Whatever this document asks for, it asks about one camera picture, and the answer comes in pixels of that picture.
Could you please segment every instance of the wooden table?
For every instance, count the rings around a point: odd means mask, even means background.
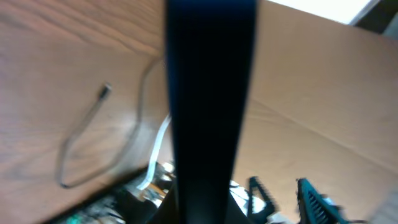
[[[68,179],[107,164],[125,142],[142,71],[162,55],[162,9],[158,0],[0,2],[2,222],[44,220],[147,162],[167,114],[162,65],[124,160],[75,189],[54,180],[60,144],[104,82],[113,92],[73,147]],[[397,56],[397,42],[261,1],[234,179],[258,175],[295,220],[295,178],[307,176],[350,218],[366,218],[398,182]]]

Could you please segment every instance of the black plastic piece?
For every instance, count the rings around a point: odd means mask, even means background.
[[[257,191],[262,200],[266,203],[266,206],[257,213],[253,213],[253,196],[255,191]],[[249,179],[249,206],[248,206],[248,218],[255,224],[265,224],[268,222],[269,216],[277,211],[277,206],[275,202],[268,196],[265,188],[257,180],[256,177],[251,177]]]

